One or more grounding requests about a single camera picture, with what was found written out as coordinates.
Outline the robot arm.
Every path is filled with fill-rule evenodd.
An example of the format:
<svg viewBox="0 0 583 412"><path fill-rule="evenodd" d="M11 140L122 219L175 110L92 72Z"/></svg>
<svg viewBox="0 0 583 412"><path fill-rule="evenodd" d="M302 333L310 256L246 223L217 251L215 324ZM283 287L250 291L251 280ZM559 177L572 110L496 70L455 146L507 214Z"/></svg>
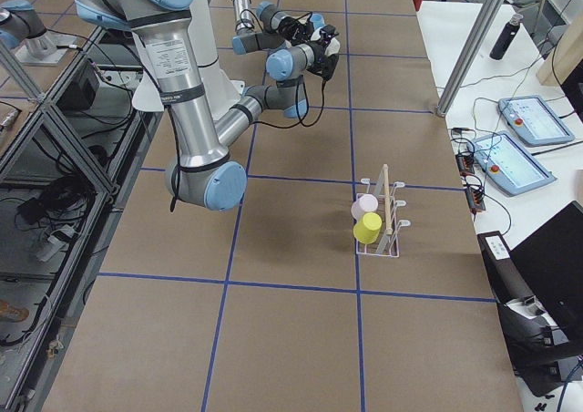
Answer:
<svg viewBox="0 0 583 412"><path fill-rule="evenodd" d="M294 17L269 1L261 2L255 9L251 0L231 1L236 32L231 43L237 55L277 49L286 43L297 46L312 38L314 23L311 13Z"/></svg>
<svg viewBox="0 0 583 412"><path fill-rule="evenodd" d="M233 50L267 51L269 86L237 84L223 72L208 0L75 1L88 23L132 33L147 83L157 90L153 108L165 109L174 129L169 192L175 201L213 211L237 206L247 187L230 145L266 110L301 125L309 110L304 74L331 79L340 50L337 29L321 15L295 17L269 2L231 1Z"/></svg>

